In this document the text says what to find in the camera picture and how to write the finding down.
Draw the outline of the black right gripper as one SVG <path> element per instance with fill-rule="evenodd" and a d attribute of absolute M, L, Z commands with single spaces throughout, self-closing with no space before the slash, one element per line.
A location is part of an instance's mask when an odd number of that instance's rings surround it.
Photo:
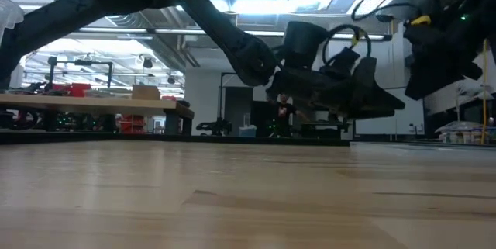
<path fill-rule="evenodd" d="M 427 19 L 409 22 L 404 38 L 420 64 L 412 65 L 405 94 L 419 100 L 465 78 L 479 79 L 482 69 L 470 63 L 481 52 L 483 42 L 494 35 L 495 21 L 486 19 L 458 19 L 444 27 Z M 427 64 L 444 60 L 453 65 Z"/>

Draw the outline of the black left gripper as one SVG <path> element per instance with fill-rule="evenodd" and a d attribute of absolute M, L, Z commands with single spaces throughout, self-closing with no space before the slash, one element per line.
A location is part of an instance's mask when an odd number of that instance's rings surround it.
<path fill-rule="evenodd" d="M 375 80 L 377 59 L 365 57 L 350 71 L 304 71 L 285 68 L 277 71 L 267 89 L 267 97 L 291 96 L 310 105 L 343 113 L 347 119 L 376 119 L 394 116 L 405 103 L 386 92 Z"/>

